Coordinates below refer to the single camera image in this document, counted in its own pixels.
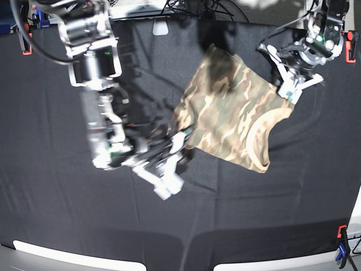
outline black fabric surface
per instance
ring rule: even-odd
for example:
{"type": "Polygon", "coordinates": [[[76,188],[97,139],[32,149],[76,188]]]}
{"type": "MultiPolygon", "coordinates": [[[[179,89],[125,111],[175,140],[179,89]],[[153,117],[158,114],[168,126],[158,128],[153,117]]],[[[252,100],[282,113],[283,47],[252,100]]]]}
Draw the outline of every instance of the black fabric surface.
{"type": "MultiPolygon", "coordinates": [[[[256,46],[272,29],[224,21],[153,20],[114,25],[134,121],[170,119],[211,43],[240,55],[266,80],[256,46]]],[[[286,45],[299,32],[274,37],[286,45]]],[[[64,52],[57,30],[34,38],[64,52]]],[[[13,240],[88,256],[137,261],[149,271],[206,271],[220,263],[277,260],[336,249],[357,198],[361,53],[319,67],[325,85],[304,91],[270,135],[271,165],[258,174],[202,151],[183,170],[183,190],[162,201],[129,168],[91,164],[80,89],[67,67],[22,56],[17,35],[0,37],[0,243],[13,240]]]]}

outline wire bundle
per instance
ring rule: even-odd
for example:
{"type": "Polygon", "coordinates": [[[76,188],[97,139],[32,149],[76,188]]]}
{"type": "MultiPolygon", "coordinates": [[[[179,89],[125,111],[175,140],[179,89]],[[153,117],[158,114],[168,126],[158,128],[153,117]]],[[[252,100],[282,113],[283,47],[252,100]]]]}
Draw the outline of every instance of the wire bundle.
{"type": "MultiPolygon", "coordinates": [[[[246,21],[249,23],[248,17],[235,2],[233,2],[232,0],[225,0],[225,1],[232,3],[242,13],[243,17],[245,17],[246,21]]],[[[172,3],[170,3],[170,2],[171,2],[171,0],[166,1],[163,11],[164,10],[172,10],[172,12],[174,12],[178,16],[179,16],[179,14],[186,14],[188,16],[197,17],[197,18],[201,18],[203,16],[203,14],[206,12],[211,12],[213,14],[219,13],[219,14],[228,15],[231,18],[231,20],[233,21],[234,14],[231,13],[224,6],[224,4],[223,4],[224,0],[206,0],[198,14],[189,12],[185,9],[177,8],[177,4],[180,2],[180,0],[172,1],[172,3]]]]}

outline camouflage shirt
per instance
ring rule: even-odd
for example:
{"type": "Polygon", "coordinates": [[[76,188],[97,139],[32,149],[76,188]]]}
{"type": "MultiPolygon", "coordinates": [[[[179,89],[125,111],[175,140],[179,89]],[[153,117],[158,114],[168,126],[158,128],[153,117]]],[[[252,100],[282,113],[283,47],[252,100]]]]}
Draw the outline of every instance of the camouflage shirt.
{"type": "Polygon", "coordinates": [[[288,118],[293,105],[248,68],[237,55],[211,45],[180,105],[178,129],[195,125],[189,147],[264,173],[270,164],[271,129],[288,118]]]}

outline blue object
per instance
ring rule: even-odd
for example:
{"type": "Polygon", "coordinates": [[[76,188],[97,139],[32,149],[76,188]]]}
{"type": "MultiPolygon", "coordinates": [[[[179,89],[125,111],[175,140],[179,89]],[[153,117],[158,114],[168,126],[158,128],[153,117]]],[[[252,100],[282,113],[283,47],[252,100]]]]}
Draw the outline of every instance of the blue object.
{"type": "Polygon", "coordinates": [[[36,8],[36,14],[39,16],[39,24],[38,24],[39,28],[47,28],[50,26],[50,21],[46,20],[44,12],[36,8]]]}
{"type": "Polygon", "coordinates": [[[340,249],[337,257],[336,257],[336,261],[339,261],[341,260],[342,258],[346,257],[346,248],[345,248],[345,245],[344,243],[340,243],[338,245],[338,248],[340,249]]]}

